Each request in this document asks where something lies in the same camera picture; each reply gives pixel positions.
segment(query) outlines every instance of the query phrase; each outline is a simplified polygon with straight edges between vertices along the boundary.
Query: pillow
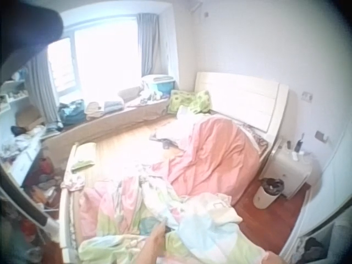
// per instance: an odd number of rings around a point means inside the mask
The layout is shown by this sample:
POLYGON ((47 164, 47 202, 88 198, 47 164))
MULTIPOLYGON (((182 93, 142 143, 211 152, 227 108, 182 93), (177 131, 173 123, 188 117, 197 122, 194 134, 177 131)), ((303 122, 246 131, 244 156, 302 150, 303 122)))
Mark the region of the pillow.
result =
POLYGON ((189 110, 195 114, 209 112, 211 107, 210 94, 208 91, 194 94, 193 92, 172 90, 168 113, 176 114, 180 106, 189 107, 189 110))

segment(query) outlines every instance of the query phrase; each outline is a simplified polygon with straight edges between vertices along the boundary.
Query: gray curtain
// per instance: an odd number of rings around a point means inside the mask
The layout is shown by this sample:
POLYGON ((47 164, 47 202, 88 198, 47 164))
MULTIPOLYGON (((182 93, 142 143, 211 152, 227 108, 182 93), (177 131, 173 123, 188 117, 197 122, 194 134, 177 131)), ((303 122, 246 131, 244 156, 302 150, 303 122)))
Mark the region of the gray curtain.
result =
POLYGON ((53 80, 49 72, 47 47, 28 62, 25 86, 30 101, 45 118, 46 124, 59 121, 53 80))
POLYGON ((153 72, 159 49, 159 17, 156 14, 138 14, 138 47, 142 62, 142 77, 153 72))

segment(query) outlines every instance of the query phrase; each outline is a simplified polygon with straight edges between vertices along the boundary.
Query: bay window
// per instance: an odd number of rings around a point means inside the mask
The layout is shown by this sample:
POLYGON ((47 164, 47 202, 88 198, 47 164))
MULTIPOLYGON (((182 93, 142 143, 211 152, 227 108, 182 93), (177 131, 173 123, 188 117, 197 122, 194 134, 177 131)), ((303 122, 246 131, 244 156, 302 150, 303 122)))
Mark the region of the bay window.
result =
POLYGON ((76 28, 50 44, 48 59, 60 102, 112 100, 140 84, 135 18, 76 28))

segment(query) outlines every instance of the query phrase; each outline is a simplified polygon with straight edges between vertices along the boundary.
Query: white headboard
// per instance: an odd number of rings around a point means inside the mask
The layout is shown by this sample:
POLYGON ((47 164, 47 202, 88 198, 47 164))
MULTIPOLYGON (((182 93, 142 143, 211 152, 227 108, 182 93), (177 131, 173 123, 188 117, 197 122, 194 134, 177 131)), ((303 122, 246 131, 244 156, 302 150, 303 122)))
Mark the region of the white headboard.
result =
POLYGON ((212 110, 256 128, 273 145, 281 125, 288 86, 228 73, 198 73, 195 91, 208 90, 212 110))

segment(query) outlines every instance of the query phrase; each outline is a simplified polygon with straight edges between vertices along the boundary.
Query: nightstand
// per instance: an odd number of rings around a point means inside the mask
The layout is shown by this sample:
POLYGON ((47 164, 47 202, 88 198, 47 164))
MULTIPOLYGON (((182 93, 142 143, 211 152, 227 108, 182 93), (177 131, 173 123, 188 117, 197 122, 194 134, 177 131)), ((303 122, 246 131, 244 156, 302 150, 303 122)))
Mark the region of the nightstand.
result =
POLYGON ((279 139, 275 144, 266 165, 260 175, 262 178, 274 178, 284 181, 283 195, 287 199, 292 198, 307 181, 312 173, 310 156, 298 155, 298 161, 294 161, 291 152, 287 149, 286 140, 279 139))

